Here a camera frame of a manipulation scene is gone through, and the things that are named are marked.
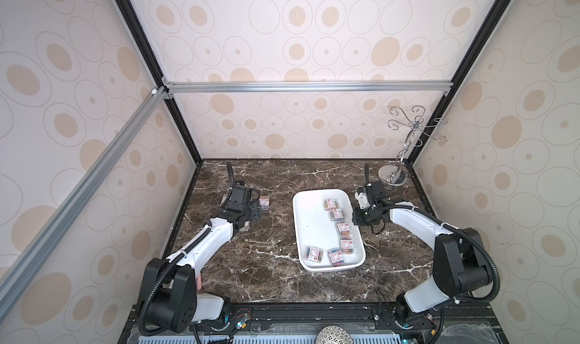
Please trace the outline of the white plastic storage tray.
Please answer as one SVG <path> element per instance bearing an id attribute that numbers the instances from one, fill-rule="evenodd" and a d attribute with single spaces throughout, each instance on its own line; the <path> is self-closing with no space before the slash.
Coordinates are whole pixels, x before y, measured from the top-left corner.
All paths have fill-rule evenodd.
<path id="1" fill-rule="evenodd" d="M 329 211 L 325 211 L 323 200 L 333 198 L 344 211 L 344 222 L 332 222 Z M 340 189 L 321 189 L 301 191 L 293 197 L 295 218 L 295 235 L 298 246 L 299 261 L 309 272 L 333 272 L 361 266 L 366 260 L 366 252 L 360 230 L 353 224 L 353 208 L 345 191 Z M 340 237 L 336 223 L 350 225 L 350 237 Z M 354 242 L 354 252 L 343 253 L 345 264 L 333 267 L 329 262 L 328 251 L 340 249 L 340 240 L 350 238 Z M 308 262 L 305 259 L 307 247 L 318 247 L 323 250 L 322 262 Z"/>

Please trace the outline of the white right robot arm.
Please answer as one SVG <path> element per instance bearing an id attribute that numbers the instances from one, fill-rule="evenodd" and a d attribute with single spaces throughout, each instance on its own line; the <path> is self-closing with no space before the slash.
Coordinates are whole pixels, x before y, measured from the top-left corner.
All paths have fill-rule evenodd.
<path id="1" fill-rule="evenodd" d="M 459 229 L 410 202 L 388 197 L 382 182 L 368 182 L 355 193 L 356 226 L 393 223 L 421 239 L 433 250 L 431 276 L 397 298 L 400 313 L 423 313 L 449 303 L 491 302 L 501 278 L 480 233 Z"/>

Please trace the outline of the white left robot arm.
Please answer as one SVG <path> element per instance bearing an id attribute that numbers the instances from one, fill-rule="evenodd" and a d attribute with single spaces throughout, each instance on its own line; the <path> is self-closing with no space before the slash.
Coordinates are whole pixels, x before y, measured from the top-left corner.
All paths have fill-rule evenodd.
<path id="1" fill-rule="evenodd" d="M 138 330 L 142 336 L 155 336 L 166 330 L 182 333 L 198 321 L 229 321 L 225 298 L 198 292 L 202 268 L 235 234 L 261 218 L 253 188 L 235 182 L 224 206 L 205 222 L 197 234 L 180 250 L 165 259 L 148 262 L 137 301 Z"/>

